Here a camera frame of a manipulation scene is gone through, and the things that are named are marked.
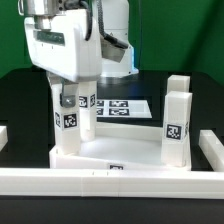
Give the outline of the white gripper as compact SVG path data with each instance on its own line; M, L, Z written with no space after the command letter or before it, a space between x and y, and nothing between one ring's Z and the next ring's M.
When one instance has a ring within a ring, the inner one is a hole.
M85 9L68 10L63 15L54 16L49 31L36 29L33 17L25 18L24 27L32 63L65 78L61 80L60 105L64 108L77 106L78 84L74 82L95 81L102 72L96 20L92 20L89 40L85 39Z

